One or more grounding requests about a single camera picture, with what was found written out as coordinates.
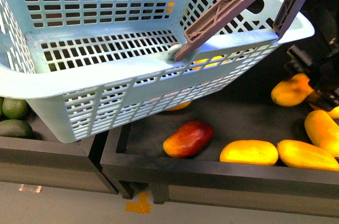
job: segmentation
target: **green avocado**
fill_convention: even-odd
[[[4,112],[2,111],[2,104],[4,103],[4,98],[0,97],[0,117],[4,115]]]
[[[32,127],[21,120],[5,120],[0,122],[0,136],[12,138],[32,138]]]

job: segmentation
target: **mango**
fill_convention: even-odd
[[[221,162],[273,166],[278,160],[278,151],[267,141],[237,140],[221,151],[219,159]]]
[[[319,108],[316,105],[313,105],[311,103],[309,103],[309,105],[314,109],[314,110],[323,110],[321,108]],[[325,111],[333,120],[335,119],[339,119],[339,106],[333,108],[331,111]]]
[[[180,110],[180,109],[184,109],[185,107],[187,107],[188,105],[191,104],[192,101],[187,101],[185,103],[179,104],[178,106],[174,106],[170,109],[166,109],[165,111],[176,111],[176,110]]]
[[[339,126],[327,112],[310,112],[305,119],[305,129],[313,145],[339,157]]]
[[[298,105],[313,92],[308,82],[309,78],[306,74],[296,74],[291,79],[278,83],[271,92],[271,98],[280,106]]]
[[[218,59],[220,59],[220,58],[222,58],[222,57],[223,57],[223,56],[215,56],[215,57],[213,57],[213,58],[211,59],[211,61],[213,61],[213,60],[218,60]],[[206,61],[207,61],[207,59],[201,59],[201,60],[195,61],[194,64],[201,64],[201,63],[204,63],[204,62],[206,62]],[[205,68],[214,66],[214,65],[216,65],[216,64],[218,64],[218,63],[217,63],[217,62],[214,62],[214,63],[212,63],[212,64],[208,64],[208,65],[205,66]]]
[[[182,125],[163,143],[164,151],[173,158],[187,158],[198,153],[213,138],[214,129],[203,121]]]
[[[280,159],[288,167],[339,171],[337,160],[320,147],[286,139],[278,143],[277,149]]]

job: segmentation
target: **avocado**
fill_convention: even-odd
[[[30,139],[33,136],[33,129],[25,121],[5,120],[0,122],[0,136]]]

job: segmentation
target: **black tray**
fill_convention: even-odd
[[[273,87],[286,76],[283,65],[290,60],[286,51],[293,44],[281,46],[222,91],[195,100],[183,110],[165,111],[111,130],[101,158],[103,173],[110,180],[148,183],[156,203],[179,200],[217,204],[214,196],[198,200],[201,196],[187,190],[205,188],[213,191],[211,195],[232,191],[245,193],[241,196],[252,200],[248,203],[243,200],[240,206],[236,203],[228,206],[338,217],[338,172],[290,168],[281,161],[275,166],[219,162],[223,147],[239,139],[266,140],[273,144],[296,139],[310,143],[304,120],[312,108],[307,103],[278,106],[270,96]],[[329,52],[318,32],[297,44],[317,55]],[[162,148],[164,140],[190,120],[210,123],[215,137],[191,158],[168,157]],[[171,198],[174,192],[190,195],[190,199]],[[131,191],[121,193],[126,197],[131,195]],[[280,204],[274,207],[271,200],[278,195]],[[261,201],[251,205],[256,198]],[[323,209],[322,205],[331,207]]]

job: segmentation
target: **yellow mango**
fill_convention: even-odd
[[[305,129],[313,145],[339,157],[339,126],[325,111],[310,112],[305,119]]]
[[[288,167],[339,171],[339,163],[320,147],[297,141],[283,140],[277,145],[280,159]]]
[[[174,106],[170,109],[166,109],[165,111],[176,111],[176,110],[180,110],[180,109],[184,109],[185,107],[187,107],[188,105],[191,104],[192,101],[187,101],[185,103],[179,104],[178,106]]]
[[[220,58],[222,58],[222,56],[215,56],[215,57],[213,57],[213,58],[211,59],[211,61],[217,60],[217,59],[220,59]],[[201,63],[204,63],[204,62],[206,62],[206,61],[207,61],[207,59],[201,59],[201,60],[195,61],[194,64],[201,64]],[[214,65],[216,65],[216,64],[217,64],[217,62],[214,62],[214,63],[212,63],[212,64],[208,64],[208,65],[205,66],[205,68],[214,66]]]
[[[277,160],[276,147],[270,142],[261,140],[231,142],[220,154],[221,162],[273,166]]]
[[[308,82],[306,74],[296,74],[291,79],[278,83],[271,92],[271,98],[280,106],[298,105],[313,91]]]
[[[323,110],[316,105],[309,104],[314,110]],[[325,111],[332,119],[339,119],[339,106],[333,108],[331,111]]]

